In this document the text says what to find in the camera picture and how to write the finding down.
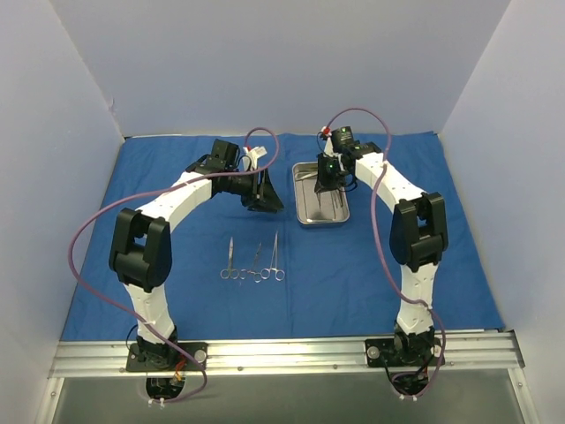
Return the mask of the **steel tweezers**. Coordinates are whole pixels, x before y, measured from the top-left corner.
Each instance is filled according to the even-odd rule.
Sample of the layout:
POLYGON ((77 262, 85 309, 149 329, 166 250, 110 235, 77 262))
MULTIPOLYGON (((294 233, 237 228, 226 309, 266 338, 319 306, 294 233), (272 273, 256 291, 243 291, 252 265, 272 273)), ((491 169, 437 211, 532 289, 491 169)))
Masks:
POLYGON ((336 189, 333 191, 334 203, 337 208, 343 208, 343 191, 336 189))

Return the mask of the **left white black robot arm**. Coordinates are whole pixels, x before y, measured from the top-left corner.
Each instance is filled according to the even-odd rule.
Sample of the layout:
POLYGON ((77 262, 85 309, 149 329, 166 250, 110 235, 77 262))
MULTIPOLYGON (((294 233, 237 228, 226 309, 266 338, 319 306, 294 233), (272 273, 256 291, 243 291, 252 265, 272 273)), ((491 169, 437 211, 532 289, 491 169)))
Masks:
POLYGON ((168 370, 178 358, 177 328, 164 289, 172 267, 172 232, 218 193, 239 196, 251 211, 283 210, 268 170, 259 166, 266 153, 264 147, 240 148, 215 140, 211 152, 189 165, 170 190, 139 208, 118 213, 109 267, 131 297, 139 350, 156 369, 168 370))

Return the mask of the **steel forceps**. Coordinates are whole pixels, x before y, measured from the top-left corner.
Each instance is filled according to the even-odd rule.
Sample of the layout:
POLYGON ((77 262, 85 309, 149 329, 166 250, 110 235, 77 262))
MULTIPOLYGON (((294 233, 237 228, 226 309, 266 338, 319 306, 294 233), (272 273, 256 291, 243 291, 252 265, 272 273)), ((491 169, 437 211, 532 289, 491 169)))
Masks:
POLYGON ((260 272, 260 277, 262 280, 267 280, 271 276, 275 281, 281 282, 285 278, 285 271, 278 267, 278 235, 279 232, 275 232, 271 261, 267 268, 264 268, 260 272))
POLYGON ((258 270, 258 262, 259 262, 259 258, 260 258, 260 252, 261 252, 261 248, 262 248, 262 243, 260 242, 256 252, 253 256, 253 260, 252 260, 252 265, 249 269, 241 269, 240 273, 239 273, 239 279, 241 281, 247 279, 247 278, 251 278, 254 283, 260 283, 262 281, 262 277, 260 275, 260 271, 258 270))

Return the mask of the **blue surgical drape cloth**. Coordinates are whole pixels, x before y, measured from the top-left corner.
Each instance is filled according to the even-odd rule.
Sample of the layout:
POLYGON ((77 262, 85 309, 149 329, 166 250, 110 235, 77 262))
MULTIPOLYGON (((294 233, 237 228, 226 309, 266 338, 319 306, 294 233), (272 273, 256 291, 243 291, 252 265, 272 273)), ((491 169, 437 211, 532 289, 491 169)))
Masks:
MULTIPOLYGON (((64 326, 65 341, 124 341, 134 325, 131 300, 109 269, 117 217, 116 201, 131 208, 140 193, 171 186, 184 169, 211 150, 213 138, 131 138, 121 147, 106 192, 107 212, 94 226, 79 287, 64 326)), ((296 163, 318 151, 312 135, 255 136, 255 145, 277 152, 269 173, 282 200, 277 214, 255 213, 236 195, 221 193, 196 208, 171 236, 173 266, 165 284, 169 313, 182 339, 266 339, 386 334, 399 308, 394 286, 400 269, 391 255, 379 258, 374 237, 387 239, 391 215, 379 204, 370 217, 366 185, 349 193, 350 218, 343 224, 304 226, 298 222, 291 175, 296 163), (278 267, 271 276, 221 279, 234 238, 234 268, 249 269, 262 243, 258 270, 271 261, 278 231, 278 267)), ((390 141, 391 163, 425 191, 446 202, 448 250, 433 284, 433 308, 445 327, 501 329, 504 325, 482 269, 444 151, 433 132, 400 135, 390 141)))

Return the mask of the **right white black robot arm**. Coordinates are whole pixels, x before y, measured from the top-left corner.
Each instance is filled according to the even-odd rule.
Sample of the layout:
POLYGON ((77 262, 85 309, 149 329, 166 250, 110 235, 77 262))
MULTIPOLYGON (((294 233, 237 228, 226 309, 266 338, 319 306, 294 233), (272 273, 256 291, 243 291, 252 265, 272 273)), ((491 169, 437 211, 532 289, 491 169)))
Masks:
POLYGON ((392 353, 410 365, 435 350, 433 280, 448 247, 445 201, 412 184, 376 144, 355 140, 348 126, 334 131, 324 126, 318 137, 326 145, 317 155, 314 192, 343 190, 350 178, 353 185, 368 185, 372 204, 382 200, 392 213, 389 249, 401 270, 401 284, 394 286, 401 303, 392 353))

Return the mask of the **stainless steel instrument tray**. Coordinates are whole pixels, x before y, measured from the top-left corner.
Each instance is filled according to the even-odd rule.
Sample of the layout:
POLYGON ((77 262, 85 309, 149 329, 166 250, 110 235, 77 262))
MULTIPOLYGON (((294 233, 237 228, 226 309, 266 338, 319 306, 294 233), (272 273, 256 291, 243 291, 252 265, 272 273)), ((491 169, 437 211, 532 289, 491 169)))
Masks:
POLYGON ((317 163, 296 163, 292 167, 297 219, 304 226, 335 226, 350 218, 346 193, 343 208, 334 203, 333 191, 316 193, 317 163))

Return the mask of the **steel surgical scissors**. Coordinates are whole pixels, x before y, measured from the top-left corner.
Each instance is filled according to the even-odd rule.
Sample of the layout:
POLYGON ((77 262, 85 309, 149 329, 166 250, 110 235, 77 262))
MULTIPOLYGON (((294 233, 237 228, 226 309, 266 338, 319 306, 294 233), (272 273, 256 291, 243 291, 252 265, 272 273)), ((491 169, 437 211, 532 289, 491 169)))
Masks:
POLYGON ((230 238, 228 263, 226 268, 220 271, 220 277, 224 280, 239 278, 239 271, 234 268, 234 238, 230 238))

